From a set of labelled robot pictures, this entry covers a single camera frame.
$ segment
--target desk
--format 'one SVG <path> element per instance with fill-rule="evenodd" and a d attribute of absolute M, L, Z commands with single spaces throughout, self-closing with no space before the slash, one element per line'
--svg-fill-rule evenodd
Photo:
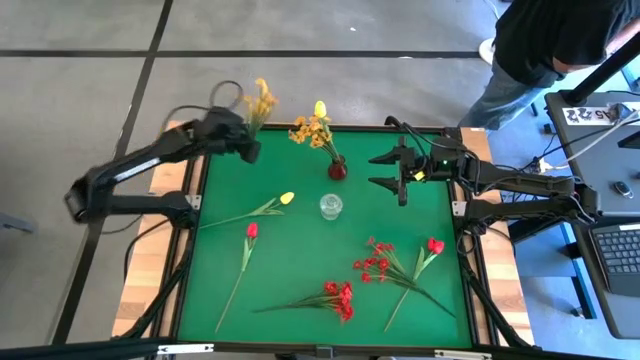
<path fill-rule="evenodd" d="M 638 99 L 637 96 L 624 93 L 594 93 L 584 106 L 606 107 L 608 103 L 638 101 Z M 558 93 L 550 93 L 545 96 L 545 100 L 549 107 L 549 116 L 563 144 L 602 128 L 601 126 L 570 126 L 564 118 L 562 108 L 571 106 L 566 105 L 562 96 Z M 633 216 L 640 216 L 640 197 L 636 196 L 632 200 L 624 199 L 610 186 L 612 181 L 623 180 L 632 187 L 634 184 L 636 188 L 638 187 L 640 180 L 634 182 L 631 176 L 640 169 L 640 150 L 620 149 L 617 146 L 619 140 L 638 130 L 640 130 L 638 126 L 622 127 L 595 145 L 588 153 L 570 162 L 572 172 L 581 177 L 585 183 L 593 186 L 601 196 L 602 209 L 606 216 L 599 225 L 640 222 L 639 218 L 633 219 Z M 590 140 L 568 146 L 565 149 L 567 157 L 580 151 Z M 607 291 L 588 229 L 578 226 L 572 226 L 572 228 L 611 334 L 617 338 L 639 339 L 640 322 L 637 316 L 630 315 L 637 314 L 640 298 L 615 295 Z"/>

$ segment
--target wooden table frame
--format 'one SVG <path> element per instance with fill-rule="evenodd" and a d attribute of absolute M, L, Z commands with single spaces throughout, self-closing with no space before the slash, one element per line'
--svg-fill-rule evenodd
<path fill-rule="evenodd" d="M 177 126 L 180 122 L 172 121 L 169 128 Z M 464 144 L 474 151 L 481 160 L 491 161 L 491 153 L 485 132 L 482 129 L 464 128 L 461 131 Z M 203 179 L 199 175 L 203 170 L 203 158 L 183 161 L 177 164 L 163 164 L 154 169 L 149 191 L 156 195 L 163 195 L 169 191 L 182 190 L 188 194 L 196 194 L 198 187 L 202 186 Z M 464 198 L 462 189 L 456 186 L 456 197 Z M 499 202 L 498 191 L 489 191 L 480 198 Z M 145 231 L 157 222 L 163 220 L 161 215 L 145 215 L 142 218 L 139 232 Z M 492 227 L 508 233 L 504 222 L 496 223 Z M 175 268 L 182 257 L 187 243 L 188 231 L 173 230 L 170 224 L 159 227 L 145 238 L 138 241 L 133 249 L 129 273 L 125 281 L 120 305 L 116 314 L 112 334 L 120 335 L 131 328 L 147 306 L 157 295 L 163 280 Z M 478 262 L 477 255 L 484 261 Z M 518 270 L 513 255 L 513 247 L 509 241 L 494 232 L 488 232 L 481 237 L 479 252 L 469 255 L 469 261 L 481 279 L 486 279 L 493 301 L 496 303 L 503 316 L 516 330 L 518 335 L 530 344 L 533 344 L 533 334 L 529 324 L 529 318 L 524 302 Z M 174 309 L 176 307 L 177 293 L 181 290 L 176 287 L 168 298 L 163 308 L 161 323 L 154 323 L 147 329 L 145 336 L 169 336 Z M 490 322 L 487 322 L 487 314 L 478 298 L 472 295 L 473 309 L 475 312 L 476 339 L 479 344 L 491 344 L 499 341 L 506 344 L 500 336 L 496 339 L 496 331 Z"/>

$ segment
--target white cable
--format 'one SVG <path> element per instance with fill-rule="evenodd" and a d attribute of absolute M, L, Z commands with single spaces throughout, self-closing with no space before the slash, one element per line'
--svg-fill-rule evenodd
<path fill-rule="evenodd" d="M 593 142 L 591 144 L 587 145 L 584 149 L 582 149 L 582 150 L 578 151 L 577 153 L 573 154 L 573 156 L 568 158 L 567 161 L 562 165 L 551 166 L 551 165 L 547 164 L 544 161 L 544 159 L 540 159 L 540 172 L 544 174 L 547 170 L 561 170 L 561 169 L 568 168 L 569 167 L 569 161 L 571 161 L 571 160 L 577 158 L 578 156 L 584 154 L 587 150 L 591 149 L 595 144 L 599 143 L 602 139 L 604 139 L 605 137 L 609 136 L 609 134 L 611 134 L 612 132 L 616 131 L 619 127 L 625 125 L 628 122 L 637 120 L 638 119 L 638 114 L 640 114 L 640 109 L 635 110 L 634 112 L 629 114 L 629 116 L 627 116 L 626 118 L 624 118 L 621 121 L 619 121 L 616 125 L 614 125 L 607 132 L 605 132 L 604 134 L 600 135 L 599 138 L 593 140 Z"/>
<path fill-rule="evenodd" d="M 500 19 L 500 14 L 498 14 L 498 8 L 496 8 L 496 5 L 491 0 L 484 0 L 484 2 L 491 6 L 491 10 L 493 10 L 493 15 L 496 16 L 496 20 Z"/>

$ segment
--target red vase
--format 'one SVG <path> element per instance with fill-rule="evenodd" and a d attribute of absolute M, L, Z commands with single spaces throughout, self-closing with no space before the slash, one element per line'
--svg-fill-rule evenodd
<path fill-rule="evenodd" d="M 347 163 L 344 156 L 340 155 L 340 161 L 333 160 L 329 165 L 329 177 L 333 180 L 342 180 L 347 177 Z"/>

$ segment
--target black shirt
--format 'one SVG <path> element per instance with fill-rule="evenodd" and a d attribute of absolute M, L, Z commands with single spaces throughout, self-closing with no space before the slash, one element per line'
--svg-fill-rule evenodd
<path fill-rule="evenodd" d="M 622 28 L 638 16 L 640 0 L 515 0 L 496 24 L 495 59 L 514 80 L 550 87 L 567 65 L 596 65 Z"/>

